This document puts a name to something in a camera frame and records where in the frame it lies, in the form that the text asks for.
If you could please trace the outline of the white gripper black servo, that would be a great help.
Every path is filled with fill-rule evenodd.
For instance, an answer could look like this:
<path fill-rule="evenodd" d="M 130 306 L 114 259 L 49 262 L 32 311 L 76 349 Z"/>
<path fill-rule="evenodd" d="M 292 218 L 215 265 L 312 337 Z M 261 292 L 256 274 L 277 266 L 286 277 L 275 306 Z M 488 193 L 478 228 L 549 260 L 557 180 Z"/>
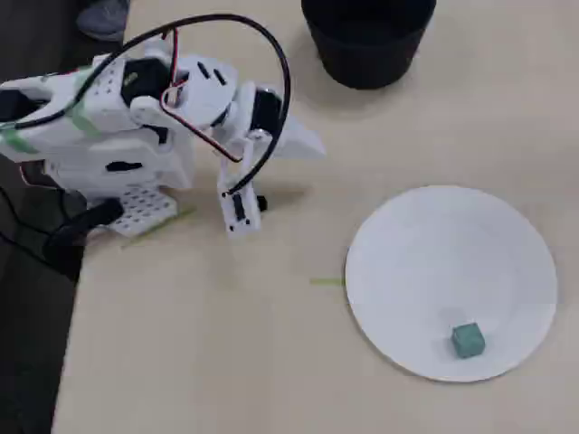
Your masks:
<path fill-rule="evenodd" d="M 272 89 L 244 82 L 236 90 L 225 120 L 225 142 L 247 138 L 268 144 L 278 130 L 281 98 Z M 289 115 L 275 147 L 278 158 L 322 158 L 326 149 L 319 136 Z"/>

